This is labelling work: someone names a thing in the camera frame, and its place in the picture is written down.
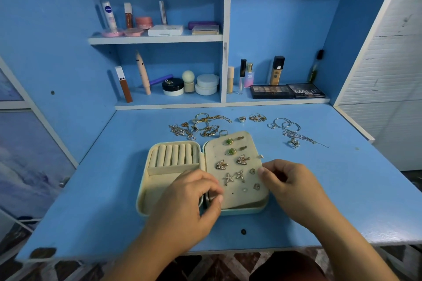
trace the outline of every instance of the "jewelry box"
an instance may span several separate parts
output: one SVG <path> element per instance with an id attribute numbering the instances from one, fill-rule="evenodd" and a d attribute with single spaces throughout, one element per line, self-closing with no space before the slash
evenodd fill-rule
<path id="1" fill-rule="evenodd" d="M 262 211 L 269 191 L 258 177 L 261 156 L 246 131 L 231 133 L 207 141 L 159 143 L 148 152 L 140 183 L 136 209 L 148 216 L 164 190 L 184 171 L 201 169 L 216 177 L 224 189 L 221 215 L 251 214 Z M 208 207 L 213 195 L 205 194 Z M 199 207 L 203 205 L 202 196 Z"/>

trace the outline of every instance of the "floor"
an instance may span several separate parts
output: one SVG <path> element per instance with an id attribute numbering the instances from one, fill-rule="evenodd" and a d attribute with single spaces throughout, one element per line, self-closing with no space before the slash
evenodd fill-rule
<path id="1" fill-rule="evenodd" d="M 422 191 L 422 171 L 406 171 L 403 174 Z M 22 264 L 14 258 L 29 235 L 27 230 L 16 224 L 0 242 L 0 281 L 99 281 L 113 266 L 113 262 L 84 265 L 77 261 Z M 400 280 L 422 281 L 422 245 L 375 249 Z M 296 251 L 311 257 L 324 271 L 327 279 L 334 280 L 324 249 L 302 248 Z M 179 271 L 180 278 L 174 277 L 172 280 L 246 281 L 271 254 L 254 252 L 178 257 L 170 264 L 170 268 Z"/>

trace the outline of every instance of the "fingernail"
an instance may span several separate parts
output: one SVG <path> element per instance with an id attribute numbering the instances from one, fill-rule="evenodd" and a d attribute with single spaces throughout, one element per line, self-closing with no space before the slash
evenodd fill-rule
<path id="1" fill-rule="evenodd" d="M 258 176 L 262 177 L 262 174 L 264 173 L 266 169 L 264 167 L 258 168 Z"/>

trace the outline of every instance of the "pink perfume bottle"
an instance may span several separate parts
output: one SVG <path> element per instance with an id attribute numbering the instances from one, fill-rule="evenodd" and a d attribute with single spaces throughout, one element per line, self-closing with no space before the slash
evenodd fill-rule
<path id="1" fill-rule="evenodd" d="M 253 63 L 246 64 L 245 88 L 250 88 L 254 84 L 255 72 L 252 72 Z"/>

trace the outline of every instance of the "blue desk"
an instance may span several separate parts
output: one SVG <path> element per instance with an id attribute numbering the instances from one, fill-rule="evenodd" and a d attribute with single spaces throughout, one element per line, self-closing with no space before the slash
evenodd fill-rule
<path id="1" fill-rule="evenodd" d="M 61 259 L 103 260 L 121 254 L 144 225 L 135 200 L 148 150 L 157 142 L 185 140 L 168 125 L 200 112 L 234 120 L 211 123 L 220 129 L 249 131 L 263 161 L 284 158 L 306 164 L 369 242 L 422 241 L 422 193 L 328 104 L 131 110 L 116 112 L 17 258 L 25 260 L 39 247 L 56 247 L 55 257 Z M 268 122 L 238 122 L 237 117 L 254 112 L 266 115 L 268 122 L 289 118 L 301 125 L 301 134 L 330 148 L 302 141 L 294 150 L 281 129 L 269 129 Z M 198 135 L 197 141 L 202 145 L 206 139 Z M 319 245 L 272 197 L 259 214 L 220 217 L 192 251 Z"/>

